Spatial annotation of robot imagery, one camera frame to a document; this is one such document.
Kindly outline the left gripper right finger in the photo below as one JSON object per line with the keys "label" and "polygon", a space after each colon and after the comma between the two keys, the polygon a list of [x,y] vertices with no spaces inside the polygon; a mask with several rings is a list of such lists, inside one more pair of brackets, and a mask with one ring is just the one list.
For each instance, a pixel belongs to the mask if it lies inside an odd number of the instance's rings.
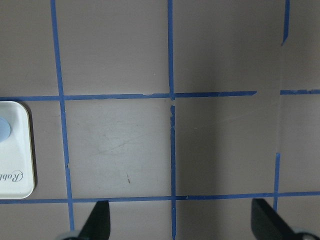
{"label": "left gripper right finger", "polygon": [[251,201],[251,231],[257,240],[318,240],[306,231],[294,231],[263,198]]}

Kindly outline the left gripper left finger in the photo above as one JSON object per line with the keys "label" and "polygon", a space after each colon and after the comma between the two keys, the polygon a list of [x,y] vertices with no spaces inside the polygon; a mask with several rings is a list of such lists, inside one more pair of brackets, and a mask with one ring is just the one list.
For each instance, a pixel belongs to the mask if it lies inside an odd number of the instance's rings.
{"label": "left gripper left finger", "polygon": [[108,240],[111,235],[110,204],[108,200],[97,201],[85,224],[79,231],[62,233],[57,240]]}

